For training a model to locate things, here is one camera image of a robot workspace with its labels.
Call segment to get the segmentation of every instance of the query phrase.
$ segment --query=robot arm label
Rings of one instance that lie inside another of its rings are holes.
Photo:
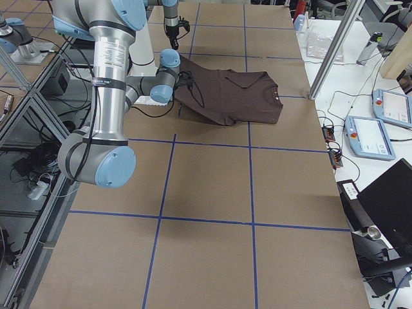
[[[95,58],[95,66],[106,66],[126,71],[127,50],[126,47],[114,42],[96,42],[98,51]]]

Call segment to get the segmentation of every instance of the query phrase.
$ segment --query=white label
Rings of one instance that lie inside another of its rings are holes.
[[[355,187],[353,186],[353,183],[344,183],[343,189],[345,189],[346,194],[349,196],[351,200],[356,200],[358,196],[358,191],[356,191]]]
[[[407,98],[384,91],[384,116],[402,122],[411,122],[407,112]]]
[[[126,47],[113,42],[96,42],[95,64],[126,70]]]
[[[376,120],[355,119],[360,146],[364,153],[387,155],[389,153],[384,135]]]

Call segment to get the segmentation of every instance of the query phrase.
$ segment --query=white table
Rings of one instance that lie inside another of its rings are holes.
[[[310,29],[313,32],[322,33],[327,36],[334,36],[339,23],[340,21],[311,20]],[[322,60],[313,57],[307,57],[306,47],[304,43],[305,36],[303,34],[297,34],[297,37],[301,47],[302,57],[305,61],[306,74],[308,75],[309,83],[312,85],[321,65],[306,61],[321,62]],[[395,88],[393,89],[394,92],[403,93],[396,80],[383,79],[380,74],[377,74],[380,68],[380,64],[383,61],[378,50],[375,50],[375,52],[372,53],[372,55],[376,56],[370,59],[365,66],[351,65],[356,63],[357,57],[361,53],[368,39],[369,34],[363,24],[360,21],[355,22],[343,44],[344,61],[335,62],[335,64],[332,66],[332,69],[330,70],[328,77],[323,84],[318,97],[315,100],[316,107],[319,110],[319,116],[324,116],[323,112],[325,112],[326,117],[331,118],[336,126],[343,125],[343,121],[331,115],[331,113],[327,112],[327,110],[332,101],[333,93],[337,90],[349,93],[351,95],[357,95],[359,93],[371,94],[376,78],[374,89]],[[373,114],[371,102],[371,96],[359,96],[355,98],[344,95],[342,93],[336,93],[330,111],[343,119],[346,118],[347,114],[362,117],[375,117]],[[386,129],[390,138],[412,138],[412,131],[408,131],[388,124],[386,124]],[[354,156],[348,145],[346,133],[342,133],[342,127],[335,128],[335,137],[337,142],[342,146],[343,155],[352,159],[360,168],[360,177],[356,182],[359,190],[363,190],[365,187],[367,187],[373,180],[378,178],[384,171],[389,169],[399,159],[405,158],[408,162],[412,163],[412,142],[393,142],[392,145],[397,158],[394,161],[387,162],[382,160],[358,158]],[[344,167],[341,167],[336,171],[336,181],[338,182],[341,180],[356,179],[358,175],[357,168],[345,158],[343,158],[343,164]],[[373,291],[368,284],[365,284],[365,289],[368,293],[368,299],[370,301],[371,308],[381,308],[383,301],[385,301],[384,296],[380,299],[373,299],[371,298]],[[411,304],[412,288],[401,288],[391,308],[394,309],[398,306],[411,308]]]

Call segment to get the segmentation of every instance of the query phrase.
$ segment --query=blue tape line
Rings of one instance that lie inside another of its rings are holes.
[[[248,149],[264,149],[264,150],[278,150],[278,151],[297,151],[302,153],[328,153],[326,150],[316,149],[295,149],[295,148],[281,148],[281,147],[267,147],[267,146],[249,146],[249,145],[230,145],[230,144],[206,144],[197,142],[184,142],[184,141],[171,141],[171,140],[151,140],[145,138],[129,138],[134,142],[152,142],[152,143],[165,143],[165,144],[178,144],[178,145],[198,145],[198,146],[212,146],[212,147],[229,147],[229,148],[244,148]]]
[[[163,220],[173,220],[173,221],[219,223],[219,224],[232,224],[232,225],[250,225],[250,226],[252,225],[251,222],[228,221],[228,220],[208,220],[208,219],[181,218],[181,217],[170,217],[170,216],[162,216],[162,219]]]
[[[158,216],[151,216],[149,214],[128,214],[121,212],[102,212],[102,211],[77,211],[70,210],[71,214],[98,214],[101,216],[116,216],[116,217],[134,217],[134,218],[148,218],[148,219],[158,219]]]
[[[0,80],[2,80],[6,76],[6,74],[7,74],[7,72],[4,73],[2,77],[0,77]]]
[[[20,89],[20,87],[18,87],[18,86],[3,86],[3,85],[1,85],[0,87],[2,87],[2,88],[12,88],[12,89]]]
[[[279,98],[306,98],[302,95],[280,95]]]
[[[5,8],[5,12],[7,12],[7,10],[8,10],[9,8],[11,8],[16,2],[17,2],[17,0],[15,0],[11,5],[7,6],[7,7]]]
[[[29,14],[28,14],[25,18],[23,18],[23,20],[25,20],[27,17],[31,16],[31,15],[34,13],[34,10],[35,10],[36,8],[38,8],[40,5],[41,5],[41,1],[39,1],[39,4],[36,5],[35,8],[34,8],[31,12],[29,12]]]
[[[197,29],[197,24],[198,24],[198,19],[199,19],[199,12],[200,12],[200,3],[198,5],[198,11],[196,13],[196,20],[194,21],[194,30],[193,30],[193,36],[192,36],[192,42],[191,42],[191,50],[189,51],[189,59],[192,57],[194,36],[196,35],[196,29]]]
[[[290,58],[290,57],[267,57],[268,59],[285,59],[285,60],[302,60],[302,58]]]
[[[245,36],[245,72],[248,71],[247,68],[247,37],[246,37],[246,13],[245,13],[245,5],[243,5],[243,35]]]
[[[299,229],[299,230],[326,230],[332,232],[350,232],[350,229],[342,229],[337,227],[310,227],[305,225],[288,225],[288,224],[275,224],[275,223],[252,223],[252,222],[242,222],[242,221],[230,221],[230,220],[213,220],[213,219],[198,219],[198,218],[184,218],[184,217],[173,217],[173,216],[153,216],[150,214],[130,214],[121,212],[104,212],[104,211],[80,211],[80,210],[70,210],[71,214],[94,214],[97,216],[114,216],[114,217],[132,217],[132,218],[143,218],[143,219],[162,219],[171,221],[189,221],[189,222],[204,222],[204,223],[219,223],[219,224],[229,224],[229,225],[249,225],[257,227],[276,227],[280,229]]]
[[[192,55],[193,56],[244,57],[244,55],[225,55],[221,53],[192,53]]]
[[[332,232],[350,232],[350,229],[340,229],[335,227],[307,227],[304,225],[286,225],[286,224],[271,224],[271,223],[255,223],[257,227],[279,227],[282,229],[300,229],[300,230],[329,230]]]
[[[43,30],[41,30],[41,31],[39,32],[39,34],[36,35],[36,36],[40,37],[40,35],[43,33],[43,31],[45,31],[46,29],[50,29],[50,28],[49,28],[49,24],[51,24],[52,22],[53,22],[53,19],[52,19],[51,21],[49,21],[48,24],[46,25],[46,27],[43,28]]]
[[[276,28],[276,27],[251,27],[251,26],[227,26],[224,24],[197,24],[201,27],[215,27],[215,28],[246,28],[246,29],[269,29],[269,30],[293,30],[293,28]]]
[[[180,145],[199,145],[199,146],[215,146],[215,147],[248,148],[248,146],[242,146],[242,145],[203,144],[203,143],[196,143],[196,142],[176,142],[176,144],[180,144]]]
[[[150,139],[145,139],[145,138],[129,138],[129,140],[132,140],[134,142],[154,142],[154,143],[167,143],[167,144],[172,144],[172,140],[150,140]]]
[[[167,168],[165,187],[163,189],[162,204],[160,206],[160,211],[159,211],[159,219],[157,221],[156,235],[154,236],[154,243],[153,243],[152,255],[151,255],[151,259],[150,259],[149,273],[147,275],[147,280],[146,280],[146,288],[145,288],[145,291],[144,291],[142,309],[145,309],[146,304],[147,304],[147,295],[149,293],[150,280],[151,280],[152,270],[153,270],[153,263],[155,262],[156,246],[157,246],[157,241],[158,241],[158,238],[159,238],[160,224],[162,222],[162,213],[163,213],[163,208],[164,208],[164,205],[165,205],[167,185],[169,184],[169,176],[170,176],[170,171],[171,171],[171,168],[172,168],[172,160],[173,160],[173,152],[174,152],[175,142],[176,142],[176,134],[173,136],[173,144],[172,144],[172,149],[171,149],[170,157],[169,157],[169,166]]]
[[[247,27],[248,29],[271,29],[271,30],[293,30],[293,28],[278,28],[278,27]]]
[[[259,308],[258,294],[258,266],[256,257],[256,228],[255,228],[255,205],[253,189],[253,161],[252,161],[252,134],[250,132],[250,122],[247,122],[248,144],[249,144],[249,178],[250,178],[250,210],[252,213],[252,247],[253,247],[253,275],[255,289],[255,309]]]
[[[328,153],[327,150],[313,150],[313,149],[294,149],[294,148],[260,147],[260,146],[251,146],[251,148],[266,149],[266,150],[280,150],[280,151],[298,151],[302,153]]]

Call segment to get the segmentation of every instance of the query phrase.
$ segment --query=cardboard table surface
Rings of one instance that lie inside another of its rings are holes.
[[[130,111],[132,179],[80,186],[30,308],[369,308],[288,9],[179,14],[192,26],[182,54],[268,71],[279,122],[222,127],[177,103],[162,118]],[[155,8],[155,56],[169,47],[162,23]]]

